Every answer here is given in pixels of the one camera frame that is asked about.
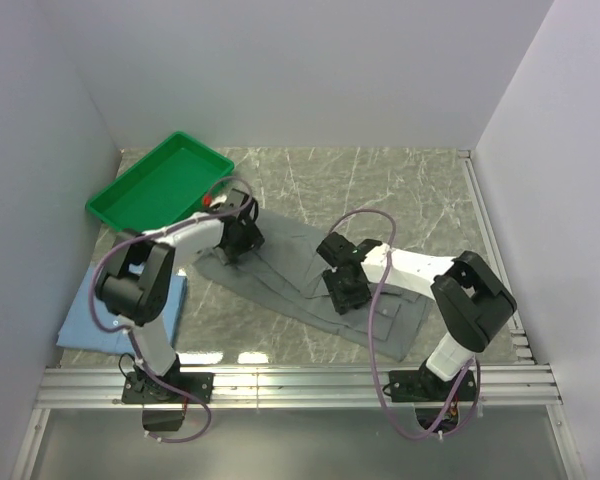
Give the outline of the grey long sleeve shirt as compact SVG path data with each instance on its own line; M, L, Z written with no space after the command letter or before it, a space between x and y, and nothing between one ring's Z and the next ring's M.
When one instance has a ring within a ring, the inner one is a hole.
M366 347L369 307L338 314L322 280L327 264L316 248L325 233L267 210L259 213L256 224L265 239L259 249L235 264L206 251L194 262L197 272L266 309ZM386 285L375 310L375 351L403 360L432 307L423 295Z

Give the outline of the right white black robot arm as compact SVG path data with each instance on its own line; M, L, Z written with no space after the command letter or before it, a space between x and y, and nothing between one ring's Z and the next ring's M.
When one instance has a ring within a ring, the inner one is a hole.
M329 265L322 278L339 314L370 303L372 283L377 289L389 285L435 301L446 333L407 388L420 401L440 400L452 392L461 368L486 349L517 310L509 290L472 251L430 256L378 240L354 245L333 233L319 244L317 254Z

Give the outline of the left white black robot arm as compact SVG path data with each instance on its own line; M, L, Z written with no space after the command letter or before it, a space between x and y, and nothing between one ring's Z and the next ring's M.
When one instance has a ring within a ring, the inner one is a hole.
M128 335L146 390L157 401L185 393L179 356L162 319L174 268L209 249L220 250L229 264L237 262L264 243L257 219L245 210L207 211L157 230L127 229L95 267L87 294L92 322L102 332Z

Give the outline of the green plastic tray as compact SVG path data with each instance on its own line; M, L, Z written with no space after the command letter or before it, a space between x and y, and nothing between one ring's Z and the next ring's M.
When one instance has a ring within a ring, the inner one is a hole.
M205 195L235 168L232 160L175 132L86 202L116 231L157 229L203 206Z

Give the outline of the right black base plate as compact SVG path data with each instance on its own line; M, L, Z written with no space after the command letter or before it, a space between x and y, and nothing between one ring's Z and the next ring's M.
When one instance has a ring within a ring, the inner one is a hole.
M388 373L388 383L382 392L393 403L444 403L460 374L449 381L443 381L425 367L415 370L392 370ZM479 382L469 370L459 384L453 399L461 402L473 401Z

